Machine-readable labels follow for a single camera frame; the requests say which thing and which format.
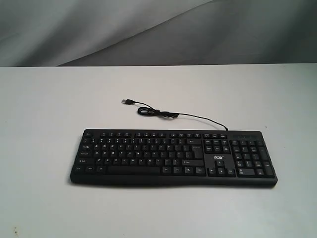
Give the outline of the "grey backdrop cloth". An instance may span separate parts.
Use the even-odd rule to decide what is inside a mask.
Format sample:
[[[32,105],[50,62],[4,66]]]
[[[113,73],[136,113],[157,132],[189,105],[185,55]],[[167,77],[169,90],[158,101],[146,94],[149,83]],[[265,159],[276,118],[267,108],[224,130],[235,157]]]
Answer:
[[[3,0],[1,66],[308,63],[314,0]]]

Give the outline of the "black acer keyboard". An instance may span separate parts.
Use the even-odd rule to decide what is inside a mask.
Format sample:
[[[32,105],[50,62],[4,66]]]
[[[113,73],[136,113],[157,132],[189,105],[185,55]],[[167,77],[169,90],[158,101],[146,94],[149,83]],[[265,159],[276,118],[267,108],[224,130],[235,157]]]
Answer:
[[[274,187],[259,131],[86,129],[70,173],[77,184]]]

